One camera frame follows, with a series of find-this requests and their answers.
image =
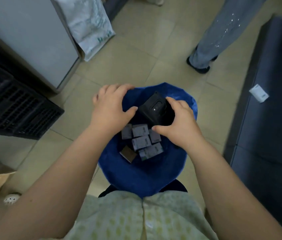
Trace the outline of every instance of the blue fabric bag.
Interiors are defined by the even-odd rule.
[[[128,91],[123,98],[123,111],[127,111],[132,106],[139,107],[155,91],[163,97],[170,96],[176,100],[186,101],[197,118],[198,107],[195,99],[183,89],[168,83]],[[145,124],[147,121],[137,112],[130,123]],[[186,152],[168,138],[161,136],[161,139],[163,153],[145,161],[141,161],[138,155],[132,163],[129,163],[119,152],[126,145],[133,148],[131,139],[122,140],[121,133],[116,134],[99,159],[99,166],[110,184],[118,190],[132,192],[143,198],[158,193],[164,186],[175,180],[184,168]]]

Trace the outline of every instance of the black device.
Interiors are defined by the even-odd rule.
[[[148,120],[151,126],[171,125],[175,117],[174,110],[169,102],[157,91],[143,105],[139,106],[138,111]]]

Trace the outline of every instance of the gray pants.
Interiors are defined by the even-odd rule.
[[[207,68],[213,57],[239,38],[265,1],[225,0],[197,50],[190,56],[190,63],[196,68]]]

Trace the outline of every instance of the right hand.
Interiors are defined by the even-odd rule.
[[[166,99],[175,112],[174,121],[169,126],[155,125],[152,130],[169,138],[172,143],[185,150],[193,145],[193,140],[204,139],[193,116],[193,110],[187,102],[175,100],[171,97],[166,97]]]

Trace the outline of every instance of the crate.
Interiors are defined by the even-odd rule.
[[[64,110],[0,68],[0,135],[40,139]]]

